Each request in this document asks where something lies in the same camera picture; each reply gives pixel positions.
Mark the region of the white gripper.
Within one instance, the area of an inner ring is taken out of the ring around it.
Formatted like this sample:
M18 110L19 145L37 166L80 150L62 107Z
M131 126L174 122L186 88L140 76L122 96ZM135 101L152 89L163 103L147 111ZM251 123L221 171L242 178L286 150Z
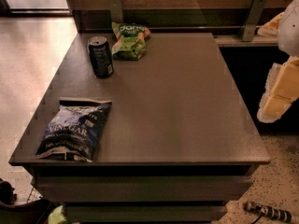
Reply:
M291 107L290 101L299 97L299 58L291 56L284 64L273 63L265 82L257 119L273 123Z

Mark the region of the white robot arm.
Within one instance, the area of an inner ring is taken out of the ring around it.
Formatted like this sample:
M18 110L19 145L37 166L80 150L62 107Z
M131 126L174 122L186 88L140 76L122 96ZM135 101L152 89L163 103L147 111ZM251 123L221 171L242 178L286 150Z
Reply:
M258 35L275 36L278 48L289 55L287 62L273 63L259 103L258 121L273 123L299 98L299 0L264 24Z

